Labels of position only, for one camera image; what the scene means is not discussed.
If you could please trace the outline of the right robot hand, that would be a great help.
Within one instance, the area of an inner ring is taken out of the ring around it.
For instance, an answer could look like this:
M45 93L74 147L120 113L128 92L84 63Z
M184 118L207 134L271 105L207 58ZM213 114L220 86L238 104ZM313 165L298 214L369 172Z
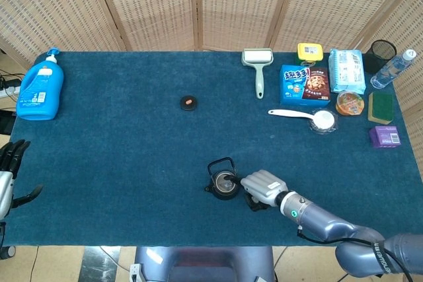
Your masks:
M252 211L280 206L289 190L286 183L267 170L253 172L244 178L225 175L223 189L229 185L241 186L245 191L247 205Z

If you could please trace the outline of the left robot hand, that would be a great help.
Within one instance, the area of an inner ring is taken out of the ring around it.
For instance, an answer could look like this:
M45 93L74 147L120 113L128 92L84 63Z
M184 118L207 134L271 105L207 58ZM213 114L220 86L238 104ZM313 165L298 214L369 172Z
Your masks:
M8 142L1 147L1 221L15 209L36 199L43 190L43 185L37 185L29 194L14 198L15 180L25 151L30 141L24 139Z

